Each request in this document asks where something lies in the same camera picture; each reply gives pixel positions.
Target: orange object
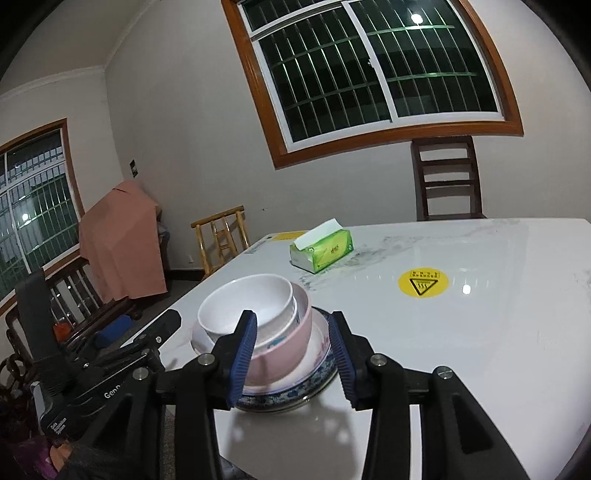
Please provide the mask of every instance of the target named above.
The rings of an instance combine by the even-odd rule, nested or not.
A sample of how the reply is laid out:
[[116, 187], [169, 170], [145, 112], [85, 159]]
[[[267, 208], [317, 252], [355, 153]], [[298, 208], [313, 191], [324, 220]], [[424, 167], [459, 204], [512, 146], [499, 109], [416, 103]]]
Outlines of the orange object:
[[68, 340], [72, 333], [72, 327], [67, 322], [56, 323], [53, 326], [53, 333], [56, 336], [58, 342], [62, 343]]
[[159, 205], [133, 181], [117, 185], [80, 221], [80, 256], [88, 259], [107, 303], [166, 292], [156, 215]]

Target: chair backrest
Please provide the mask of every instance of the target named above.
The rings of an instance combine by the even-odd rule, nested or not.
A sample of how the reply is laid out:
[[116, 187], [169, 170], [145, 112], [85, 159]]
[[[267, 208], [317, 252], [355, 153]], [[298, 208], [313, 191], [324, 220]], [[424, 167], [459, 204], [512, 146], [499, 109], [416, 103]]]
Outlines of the chair backrest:
[[[466, 157], [426, 159], [426, 152], [456, 150], [466, 151]], [[482, 214], [482, 194], [478, 162], [472, 137], [419, 138], [412, 141], [411, 152], [417, 189], [417, 220], [453, 220], [485, 218]], [[468, 178], [427, 181], [430, 174], [467, 173]], [[469, 196], [470, 212], [434, 215], [429, 211], [429, 198]]]
[[[191, 224], [191, 228], [194, 228], [197, 234], [197, 244], [199, 245], [199, 254], [201, 256], [201, 262], [203, 263], [203, 269], [205, 270], [205, 277], [208, 277], [214, 273], [218, 268], [226, 264], [224, 257], [224, 251], [229, 251], [232, 257], [238, 255], [238, 249], [236, 248], [236, 242], [232, 238], [231, 226], [228, 223], [228, 217], [236, 216], [236, 224], [238, 227], [238, 234], [242, 243], [242, 248], [246, 250], [250, 246], [248, 234], [246, 233], [246, 226], [244, 224], [244, 207], [242, 205], [226, 210], [225, 212], [218, 213], [216, 215], [209, 216], [207, 218], [198, 220]], [[216, 226], [216, 222], [221, 222], [222, 226], [219, 229]], [[207, 257], [207, 249], [203, 239], [202, 227], [210, 224], [213, 234], [213, 242], [217, 255], [220, 259], [220, 265], [212, 267]]]
[[[87, 322], [94, 320], [106, 309], [91, 279], [92, 272], [88, 260], [82, 257], [76, 258], [46, 278], [51, 293], [54, 333], [59, 341], [69, 341], [74, 332], [80, 332]], [[18, 304], [6, 313], [6, 324], [7, 338], [14, 351], [24, 359], [32, 361], [20, 325]]]

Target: tissue box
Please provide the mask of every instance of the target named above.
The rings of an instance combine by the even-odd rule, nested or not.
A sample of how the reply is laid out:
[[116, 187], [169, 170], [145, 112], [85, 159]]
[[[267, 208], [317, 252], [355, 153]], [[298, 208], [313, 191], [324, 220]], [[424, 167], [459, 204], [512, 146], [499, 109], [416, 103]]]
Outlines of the tissue box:
[[290, 245], [291, 263], [318, 273], [353, 251], [351, 232], [333, 218], [304, 233]]

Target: marble table top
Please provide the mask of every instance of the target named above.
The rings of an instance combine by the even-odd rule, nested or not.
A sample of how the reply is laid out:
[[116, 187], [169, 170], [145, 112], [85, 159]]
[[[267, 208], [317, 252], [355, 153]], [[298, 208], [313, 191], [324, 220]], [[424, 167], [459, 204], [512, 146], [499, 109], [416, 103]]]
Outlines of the marble table top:
[[[554, 479], [591, 422], [591, 225], [482, 219], [350, 231], [355, 250], [316, 275], [290, 264], [289, 241], [262, 238], [172, 305], [182, 326], [161, 347], [163, 364], [180, 368], [196, 356], [191, 329], [213, 290], [276, 273], [303, 285], [312, 305], [342, 310], [353, 333], [402, 366], [453, 368], [531, 479]], [[448, 287], [403, 293], [400, 276], [421, 267], [445, 273]], [[220, 453], [259, 480], [361, 477], [371, 413], [353, 411], [339, 381], [289, 413], [215, 415]], [[418, 408], [411, 422], [418, 480]]]

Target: blue object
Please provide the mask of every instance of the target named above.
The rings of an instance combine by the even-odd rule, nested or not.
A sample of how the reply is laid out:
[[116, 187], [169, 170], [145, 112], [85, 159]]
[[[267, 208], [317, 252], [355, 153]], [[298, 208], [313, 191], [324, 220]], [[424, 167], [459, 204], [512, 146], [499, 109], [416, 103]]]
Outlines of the blue object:
[[120, 339], [131, 328], [133, 322], [129, 315], [121, 315], [95, 335], [95, 347], [107, 348], [114, 341]]
[[228, 397], [226, 401], [229, 407], [234, 407], [238, 399], [242, 396], [244, 389], [244, 382], [246, 381], [246, 374], [248, 373], [248, 366], [251, 363], [252, 352], [255, 349], [256, 342], [256, 314], [249, 312], [250, 317], [242, 340], [236, 351], [234, 363], [230, 369], [230, 386], [228, 389]]
[[335, 355], [336, 366], [339, 370], [340, 382], [343, 385], [345, 398], [351, 402], [351, 405], [357, 404], [357, 393], [355, 393], [355, 369], [353, 362], [349, 358], [347, 348], [343, 341], [343, 336], [340, 334], [339, 327], [336, 324], [335, 317], [332, 315], [328, 318], [329, 322], [329, 337], [330, 347]]

